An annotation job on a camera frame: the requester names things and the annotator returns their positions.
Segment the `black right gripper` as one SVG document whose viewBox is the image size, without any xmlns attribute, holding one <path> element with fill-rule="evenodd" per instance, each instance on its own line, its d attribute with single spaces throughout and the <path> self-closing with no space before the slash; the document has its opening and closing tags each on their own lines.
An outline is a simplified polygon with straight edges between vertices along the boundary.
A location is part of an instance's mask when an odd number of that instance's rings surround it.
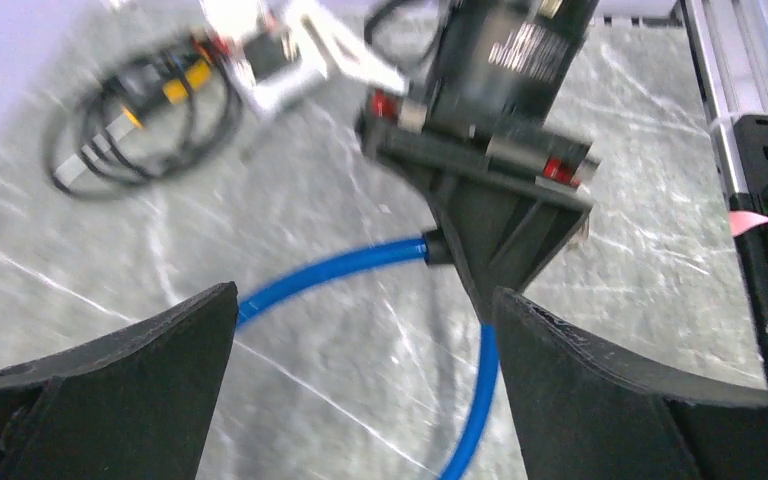
<svg viewBox="0 0 768 480">
<path fill-rule="evenodd" d="M 545 121 L 596 8 L 455 1 L 425 79 L 405 94 L 371 91 L 358 115 L 363 153 L 425 199 L 483 322 L 494 290 L 524 290 L 592 210 L 568 188 L 598 160 Z"/>
</svg>

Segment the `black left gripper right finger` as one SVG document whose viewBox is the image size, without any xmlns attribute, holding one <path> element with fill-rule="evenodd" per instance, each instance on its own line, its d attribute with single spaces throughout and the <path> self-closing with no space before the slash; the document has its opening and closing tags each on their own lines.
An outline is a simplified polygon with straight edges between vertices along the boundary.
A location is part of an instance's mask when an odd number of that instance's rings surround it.
<svg viewBox="0 0 768 480">
<path fill-rule="evenodd" d="M 508 289 L 493 320 L 532 479 L 768 479 L 768 391 L 648 359 Z"/>
</svg>

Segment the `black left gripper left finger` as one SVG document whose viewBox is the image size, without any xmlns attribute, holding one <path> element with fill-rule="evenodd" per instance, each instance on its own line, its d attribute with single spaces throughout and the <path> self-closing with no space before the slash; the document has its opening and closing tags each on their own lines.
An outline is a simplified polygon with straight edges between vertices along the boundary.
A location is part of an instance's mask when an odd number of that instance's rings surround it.
<svg viewBox="0 0 768 480">
<path fill-rule="evenodd" d="M 220 283 L 0 370 L 0 479 L 194 478 L 236 320 L 236 286 Z"/>
</svg>

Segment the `blue cable lock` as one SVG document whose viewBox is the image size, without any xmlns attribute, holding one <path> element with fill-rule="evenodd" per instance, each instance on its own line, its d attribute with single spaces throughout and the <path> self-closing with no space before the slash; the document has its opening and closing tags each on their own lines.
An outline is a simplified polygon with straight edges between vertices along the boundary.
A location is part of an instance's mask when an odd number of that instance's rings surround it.
<svg viewBox="0 0 768 480">
<path fill-rule="evenodd" d="M 415 238 L 347 251 L 291 272 L 263 286 L 239 303 L 236 328 L 243 328 L 270 308 L 308 289 L 365 271 L 418 260 L 429 266 L 454 262 L 454 254 L 440 229 L 425 232 Z M 496 332 L 491 324 L 482 323 L 477 376 L 469 414 L 446 466 L 436 475 L 438 479 L 456 480 L 464 477 L 480 445 L 491 412 L 498 373 Z"/>
</svg>

